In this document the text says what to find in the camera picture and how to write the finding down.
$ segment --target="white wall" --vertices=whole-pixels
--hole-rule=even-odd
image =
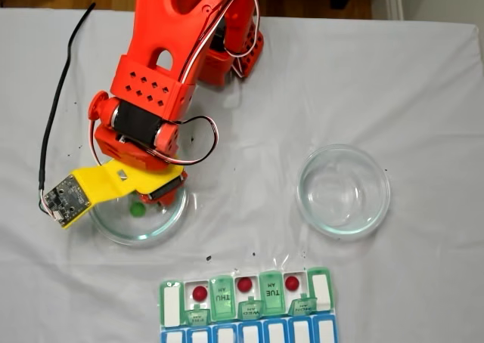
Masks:
[[[481,29],[481,45],[484,46],[484,0],[402,0],[402,6],[406,20],[476,24]]]

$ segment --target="white label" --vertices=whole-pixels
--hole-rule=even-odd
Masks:
[[[269,343],[284,343],[284,327],[282,323],[269,324]]]
[[[231,328],[219,329],[217,341],[218,343],[234,343],[234,330]]]
[[[245,326],[242,328],[244,333],[244,343],[259,343],[259,330],[256,326]]]
[[[182,332],[166,333],[166,343],[183,343]]]
[[[195,332],[191,336],[191,341],[193,343],[209,343],[209,334],[206,332],[206,330],[203,330],[202,332]]]
[[[163,290],[163,316],[165,326],[180,325],[180,285]]]
[[[334,343],[334,328],[332,320],[322,320],[318,323],[320,343]]]
[[[314,275],[312,285],[315,288],[317,301],[317,311],[328,311],[331,309],[330,289],[327,286],[326,275]]]
[[[308,322],[294,323],[294,343],[310,343]]]

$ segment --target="pill organizer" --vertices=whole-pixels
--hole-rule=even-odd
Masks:
[[[266,271],[160,284],[161,343],[337,343],[330,272]]]

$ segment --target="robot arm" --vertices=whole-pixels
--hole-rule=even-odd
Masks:
[[[187,177],[183,165],[208,156],[192,162],[175,157],[178,126],[185,123],[180,119],[195,82],[223,85],[231,66],[248,75],[263,44],[252,22],[255,5],[256,0],[136,0],[133,37],[119,60],[112,96],[100,91],[88,111],[92,132],[100,122],[94,136],[102,153],[113,160],[77,169],[47,193],[43,202],[62,227],[96,203],[133,191],[144,202],[173,202]],[[170,70],[157,65],[163,51],[172,56]],[[242,57],[237,64],[234,56]],[[216,126],[204,118],[212,123],[214,148]]]

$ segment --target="circuit board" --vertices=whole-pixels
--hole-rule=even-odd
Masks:
[[[73,175],[69,175],[47,193],[45,201],[51,209],[55,220],[62,227],[67,227],[70,222],[91,205],[88,197]]]

